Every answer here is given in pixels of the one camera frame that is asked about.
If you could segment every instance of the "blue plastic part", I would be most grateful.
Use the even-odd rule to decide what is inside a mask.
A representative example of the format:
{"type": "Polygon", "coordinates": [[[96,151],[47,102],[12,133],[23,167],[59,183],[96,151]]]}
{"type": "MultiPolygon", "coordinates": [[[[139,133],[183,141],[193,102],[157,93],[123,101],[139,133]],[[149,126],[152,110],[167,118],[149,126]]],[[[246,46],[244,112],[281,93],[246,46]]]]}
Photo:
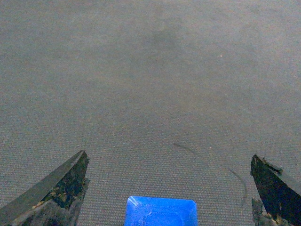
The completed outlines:
{"type": "Polygon", "coordinates": [[[130,196],[124,226],[197,226],[193,200],[130,196]]]}

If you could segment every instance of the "blue tray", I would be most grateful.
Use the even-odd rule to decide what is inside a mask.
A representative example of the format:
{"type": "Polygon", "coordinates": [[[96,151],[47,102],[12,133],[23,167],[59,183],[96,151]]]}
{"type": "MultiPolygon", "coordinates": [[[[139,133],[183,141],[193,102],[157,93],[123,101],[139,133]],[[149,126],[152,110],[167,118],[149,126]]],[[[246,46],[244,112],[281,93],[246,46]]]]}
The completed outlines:
{"type": "Polygon", "coordinates": [[[193,200],[130,196],[124,226],[197,226],[193,200]]]}

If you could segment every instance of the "gray carpet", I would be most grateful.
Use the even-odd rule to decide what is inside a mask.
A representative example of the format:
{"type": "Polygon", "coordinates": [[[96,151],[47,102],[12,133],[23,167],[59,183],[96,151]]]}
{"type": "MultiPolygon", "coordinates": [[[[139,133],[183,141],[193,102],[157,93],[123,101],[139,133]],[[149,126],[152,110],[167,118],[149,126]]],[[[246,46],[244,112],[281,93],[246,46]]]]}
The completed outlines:
{"type": "Polygon", "coordinates": [[[86,150],[79,226],[123,225],[131,195],[193,199],[199,225],[253,225],[255,153],[301,180],[300,8],[0,1],[0,206],[86,150]]]}

